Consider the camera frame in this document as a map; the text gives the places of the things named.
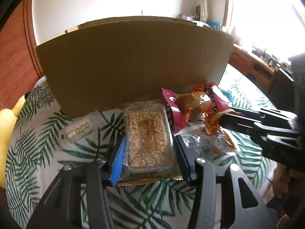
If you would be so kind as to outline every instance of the cardboard box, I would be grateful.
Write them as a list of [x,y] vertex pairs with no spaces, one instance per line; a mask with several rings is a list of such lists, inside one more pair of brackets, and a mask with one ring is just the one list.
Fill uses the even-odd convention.
[[165,17],[88,22],[37,46],[51,90],[69,118],[219,83],[234,38]]

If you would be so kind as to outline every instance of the white wall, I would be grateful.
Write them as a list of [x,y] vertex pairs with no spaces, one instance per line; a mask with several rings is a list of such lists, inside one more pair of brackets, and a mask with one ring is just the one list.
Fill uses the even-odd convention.
[[141,15],[196,15],[198,0],[33,0],[37,44],[81,23],[96,19]]
[[222,23],[225,13],[226,0],[208,0],[210,21]]

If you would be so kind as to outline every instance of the leaf print tablecloth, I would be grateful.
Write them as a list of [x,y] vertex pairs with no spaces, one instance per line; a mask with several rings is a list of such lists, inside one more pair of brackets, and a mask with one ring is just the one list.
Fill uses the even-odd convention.
[[[219,87],[226,91],[235,107],[273,108],[273,104],[245,76],[227,65]],[[58,171],[67,163],[88,162],[101,156],[124,133],[120,110],[101,112],[104,125],[65,147],[59,144],[59,131],[72,123],[61,110],[45,77],[28,95],[16,122],[6,162],[6,194],[10,213],[25,228],[39,199]],[[218,156],[214,163],[237,163],[259,189],[270,173],[270,160],[249,136],[232,132],[241,152],[238,156]],[[195,188],[184,181],[170,179],[139,186],[108,189],[116,228],[187,228]],[[86,192],[82,186],[83,228],[89,228]]]

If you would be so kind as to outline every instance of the pink snack package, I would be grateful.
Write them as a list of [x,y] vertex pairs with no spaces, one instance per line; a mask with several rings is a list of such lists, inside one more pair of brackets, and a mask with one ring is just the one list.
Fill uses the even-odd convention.
[[211,89],[218,111],[227,109],[230,103],[229,99],[221,92],[216,83],[209,82],[207,84],[212,86]]
[[163,96],[167,103],[170,105],[172,112],[173,112],[173,127],[174,132],[179,132],[181,129],[186,127],[186,124],[183,121],[183,114],[179,110],[178,106],[175,103],[175,100],[177,99],[177,94],[168,90],[161,88]]

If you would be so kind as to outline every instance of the yellow plush toy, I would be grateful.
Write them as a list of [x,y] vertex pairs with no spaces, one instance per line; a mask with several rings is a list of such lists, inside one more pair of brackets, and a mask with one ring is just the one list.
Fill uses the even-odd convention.
[[22,96],[12,110],[5,108],[0,111],[0,187],[4,189],[7,151],[17,117],[24,102],[25,99]]

